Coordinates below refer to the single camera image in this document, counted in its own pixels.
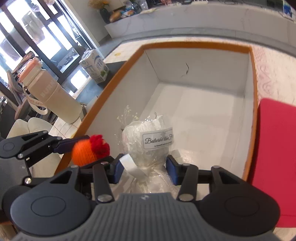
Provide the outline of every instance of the black table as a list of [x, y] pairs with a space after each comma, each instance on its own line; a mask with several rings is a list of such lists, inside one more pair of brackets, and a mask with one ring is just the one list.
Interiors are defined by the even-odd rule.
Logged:
[[76, 100], [83, 104], [88, 104], [95, 96], [99, 96], [103, 89], [107, 86], [113, 76], [121, 68], [126, 61], [114, 62], [106, 64], [109, 68], [109, 73], [104, 82], [97, 84], [93, 79], [84, 87], [84, 89], [77, 96]]

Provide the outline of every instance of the white marble counter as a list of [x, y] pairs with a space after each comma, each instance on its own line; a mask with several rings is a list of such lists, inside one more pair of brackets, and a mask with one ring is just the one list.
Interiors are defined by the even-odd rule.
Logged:
[[296, 23], [278, 11], [247, 4], [206, 2], [159, 7], [105, 26], [112, 38], [163, 30], [171, 34], [244, 39], [296, 53]]

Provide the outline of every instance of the vase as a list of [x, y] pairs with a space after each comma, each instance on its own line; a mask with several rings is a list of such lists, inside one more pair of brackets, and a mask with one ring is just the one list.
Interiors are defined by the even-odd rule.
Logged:
[[108, 10], [106, 8], [101, 8], [100, 14], [101, 14], [102, 19], [104, 20], [105, 23], [107, 23], [107, 24], [110, 23], [109, 18], [111, 16], [111, 14], [108, 12]]

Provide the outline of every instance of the bottle strap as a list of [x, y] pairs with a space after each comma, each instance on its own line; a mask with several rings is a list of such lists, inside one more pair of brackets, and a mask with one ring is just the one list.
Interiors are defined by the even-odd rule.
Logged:
[[[23, 89], [23, 91], [25, 93], [25, 96], [26, 96], [26, 98], [27, 98], [27, 100], [29, 102], [29, 105], [32, 107], [32, 109], [34, 111], [36, 111], [37, 113], [41, 114], [41, 115], [46, 115], [48, 113], [47, 107], [41, 101], [39, 101], [39, 100], [37, 100], [35, 98], [30, 97], [28, 95], [28, 93], [26, 92], [26, 86], [23, 85], [22, 86], [22, 89]], [[37, 106], [44, 107], [45, 110], [41, 110]]]

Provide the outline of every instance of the white ribbon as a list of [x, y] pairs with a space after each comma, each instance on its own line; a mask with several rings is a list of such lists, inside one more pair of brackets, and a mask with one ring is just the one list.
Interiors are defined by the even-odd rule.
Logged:
[[148, 176], [135, 164], [130, 154], [124, 155], [119, 160], [128, 174], [135, 177], [139, 182], [147, 180]]

